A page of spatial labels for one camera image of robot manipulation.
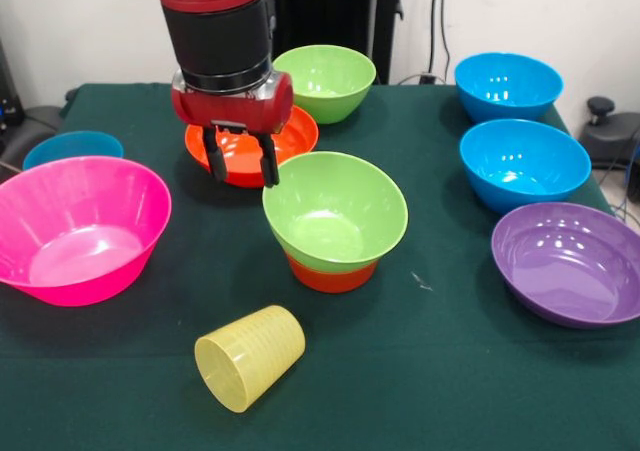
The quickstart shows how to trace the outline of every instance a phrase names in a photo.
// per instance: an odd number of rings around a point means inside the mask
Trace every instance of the green bowl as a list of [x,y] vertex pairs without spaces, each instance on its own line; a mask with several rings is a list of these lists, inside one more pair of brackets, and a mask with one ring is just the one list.
[[295,104],[319,124],[337,123],[349,116],[376,78],[376,67],[364,54],[328,44],[287,51],[273,67],[291,75]]
[[398,186],[367,161],[317,151],[282,163],[262,204],[284,251],[323,273],[350,273],[379,260],[407,229]]

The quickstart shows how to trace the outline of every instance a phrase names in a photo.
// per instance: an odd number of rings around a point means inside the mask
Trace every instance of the white wall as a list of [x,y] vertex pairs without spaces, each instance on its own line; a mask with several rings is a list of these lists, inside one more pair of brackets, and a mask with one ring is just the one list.
[[[392,82],[426,68],[430,0],[403,0]],[[452,66],[488,50],[530,54],[565,79],[572,130],[601,93],[640,110],[640,0],[446,0]],[[0,0],[0,37],[27,106],[85,82],[168,82],[176,68],[158,0]],[[438,73],[444,64],[437,52]],[[449,82],[453,82],[452,72]]]
[[[426,70],[430,0],[402,0],[396,22],[391,79]],[[453,68],[483,51],[512,51],[542,59],[562,75],[557,106],[576,132],[587,118],[586,99],[611,97],[618,110],[640,111],[640,0],[445,0]],[[436,52],[436,74],[444,52]]]
[[177,67],[159,0],[0,0],[0,38],[26,106],[85,82],[169,82]]

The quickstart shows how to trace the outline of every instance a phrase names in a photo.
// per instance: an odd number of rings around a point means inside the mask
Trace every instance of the orange bowl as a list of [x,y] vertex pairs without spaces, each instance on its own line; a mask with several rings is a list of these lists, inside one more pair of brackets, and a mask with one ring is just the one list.
[[321,273],[300,264],[288,254],[289,266],[293,275],[305,286],[323,293],[346,293],[365,284],[376,270],[378,261],[350,273]]
[[[247,134],[216,133],[216,141],[224,154],[227,165],[226,183],[242,188],[264,186],[260,158],[262,150],[258,141]],[[278,164],[298,154],[308,153],[318,142],[318,125],[301,108],[294,106],[291,117],[279,134],[273,135]],[[209,171],[207,154],[202,142],[202,127],[189,125],[184,136],[189,154]]]

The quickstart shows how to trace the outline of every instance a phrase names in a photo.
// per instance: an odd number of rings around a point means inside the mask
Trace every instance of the dark green cloth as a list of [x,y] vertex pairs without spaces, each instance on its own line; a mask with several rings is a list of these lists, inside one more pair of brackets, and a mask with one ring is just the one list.
[[[562,126],[555,111],[546,121]],[[469,125],[453,88],[406,86],[375,87],[322,127],[317,149],[380,166],[410,216],[372,280],[332,296],[293,278],[260,191],[215,186],[188,156],[167,86],[83,86],[64,130],[120,138],[166,180],[173,215],[110,301],[56,308],[0,288],[2,449],[639,449],[640,326],[564,329],[513,299],[490,254],[498,216],[458,157]],[[606,208],[593,179],[574,201]],[[193,345],[271,303],[299,318],[307,349],[235,415],[201,381]]]

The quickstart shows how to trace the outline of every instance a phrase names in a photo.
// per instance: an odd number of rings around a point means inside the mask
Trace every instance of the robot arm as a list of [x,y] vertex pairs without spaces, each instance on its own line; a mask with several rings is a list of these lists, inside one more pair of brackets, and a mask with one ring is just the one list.
[[172,84],[178,116],[204,128],[212,174],[226,178],[217,130],[249,133],[262,148],[265,185],[278,184],[271,134],[289,119],[291,78],[271,66],[267,0],[160,0],[180,70]]

